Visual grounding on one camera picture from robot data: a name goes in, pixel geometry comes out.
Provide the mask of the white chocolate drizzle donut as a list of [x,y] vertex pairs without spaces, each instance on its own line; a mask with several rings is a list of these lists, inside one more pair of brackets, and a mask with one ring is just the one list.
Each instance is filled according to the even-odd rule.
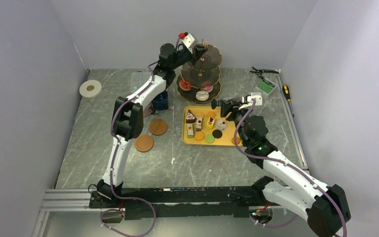
[[207,91],[200,90],[195,94],[195,98],[198,101],[206,101],[209,99],[209,93]]

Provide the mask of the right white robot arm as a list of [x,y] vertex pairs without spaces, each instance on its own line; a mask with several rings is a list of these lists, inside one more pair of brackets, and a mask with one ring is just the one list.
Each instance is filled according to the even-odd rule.
[[220,107],[221,117],[235,123],[233,137],[240,138],[245,149],[240,148],[239,142],[235,142],[235,147],[251,163],[284,182],[281,185],[267,176],[259,179],[252,186],[253,201],[258,205],[269,201],[292,211],[319,237],[337,237],[339,231],[347,236],[346,224],[351,214],[344,189],[319,181],[285,157],[267,139],[264,118],[251,115],[257,102],[255,96],[211,102],[213,109]]

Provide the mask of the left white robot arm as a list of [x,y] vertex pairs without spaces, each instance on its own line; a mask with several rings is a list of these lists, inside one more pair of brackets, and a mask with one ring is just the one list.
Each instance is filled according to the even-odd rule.
[[97,184],[97,193],[109,207],[116,207],[122,201],[121,188],[129,151],[134,139],[144,127],[143,111],[152,100],[166,90],[176,77],[175,70],[185,63],[195,63],[208,47],[202,43],[178,46],[166,43],[161,46],[158,60],[153,63],[149,79],[133,94],[118,97],[110,127],[113,148],[107,169]]

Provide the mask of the red sprinkled donut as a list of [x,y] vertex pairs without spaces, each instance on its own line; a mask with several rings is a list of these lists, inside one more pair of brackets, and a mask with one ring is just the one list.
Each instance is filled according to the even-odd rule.
[[179,82],[179,87],[183,91],[190,91],[192,88],[192,86],[188,82],[186,82],[185,80],[181,80]]

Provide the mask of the pink frosted donut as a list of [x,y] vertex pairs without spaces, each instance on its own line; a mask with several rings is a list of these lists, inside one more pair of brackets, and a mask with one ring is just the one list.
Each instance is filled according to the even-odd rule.
[[206,87],[202,88],[201,91],[210,93],[213,89],[214,89],[214,86],[211,85],[211,86],[206,86]]

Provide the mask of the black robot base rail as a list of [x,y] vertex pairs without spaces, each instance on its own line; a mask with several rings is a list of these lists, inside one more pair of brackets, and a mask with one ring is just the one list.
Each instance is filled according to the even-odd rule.
[[124,188],[99,181],[90,192],[89,208],[115,209],[126,220],[166,217],[269,215],[274,203],[251,186]]

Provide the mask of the three-tier black dessert stand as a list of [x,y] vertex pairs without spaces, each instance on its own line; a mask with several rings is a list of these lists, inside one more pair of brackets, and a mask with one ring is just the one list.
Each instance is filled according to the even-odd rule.
[[[176,85],[177,92],[184,99],[197,104],[205,104],[216,97],[221,92],[220,83],[220,64],[222,62],[222,55],[220,51],[213,45],[207,43],[206,40],[202,40],[202,44],[208,46],[208,51],[196,62],[195,65],[192,62],[185,63],[182,66],[181,72],[178,76]],[[179,87],[179,82],[185,80],[192,88],[190,91],[183,91]],[[209,99],[206,101],[198,101],[195,98],[195,94],[206,86],[214,86],[214,89],[209,93]]]

